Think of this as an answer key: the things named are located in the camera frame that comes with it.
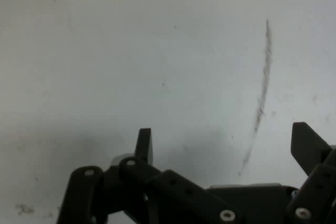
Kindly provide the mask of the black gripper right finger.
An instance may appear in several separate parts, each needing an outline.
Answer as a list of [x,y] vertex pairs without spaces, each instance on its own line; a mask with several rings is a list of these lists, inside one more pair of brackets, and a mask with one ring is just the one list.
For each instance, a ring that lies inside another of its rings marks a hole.
[[335,148],[296,122],[291,154],[308,177],[286,209],[289,223],[335,223]]

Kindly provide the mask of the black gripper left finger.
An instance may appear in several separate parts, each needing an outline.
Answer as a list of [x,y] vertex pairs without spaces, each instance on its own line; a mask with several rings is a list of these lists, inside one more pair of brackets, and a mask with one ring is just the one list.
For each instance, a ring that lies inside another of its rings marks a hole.
[[124,212],[135,223],[242,223],[236,207],[172,170],[152,165],[150,129],[140,129],[134,154],[107,170],[84,166],[69,178],[58,223],[106,223]]

